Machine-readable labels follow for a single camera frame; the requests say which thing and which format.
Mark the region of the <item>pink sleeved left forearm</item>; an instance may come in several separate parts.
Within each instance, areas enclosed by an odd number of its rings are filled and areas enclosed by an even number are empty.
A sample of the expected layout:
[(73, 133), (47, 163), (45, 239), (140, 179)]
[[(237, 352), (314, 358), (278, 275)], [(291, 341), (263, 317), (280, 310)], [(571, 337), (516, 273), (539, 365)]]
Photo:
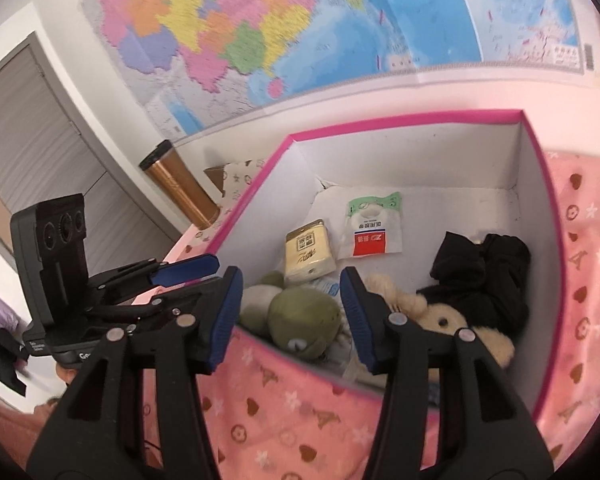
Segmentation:
[(21, 413), (0, 405), (0, 445), (21, 469), (26, 468), (35, 442), (54, 407), (53, 403), (44, 403), (32, 413)]

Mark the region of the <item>person's left hand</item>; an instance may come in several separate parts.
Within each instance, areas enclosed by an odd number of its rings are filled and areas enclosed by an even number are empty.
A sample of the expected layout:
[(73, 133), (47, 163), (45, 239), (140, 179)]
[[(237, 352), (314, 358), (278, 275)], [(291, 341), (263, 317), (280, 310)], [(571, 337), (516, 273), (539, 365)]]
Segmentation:
[(58, 378), (66, 385), (70, 385), (78, 374), (78, 370), (74, 370), (73, 368), (65, 368), (59, 363), (56, 364), (55, 370)]

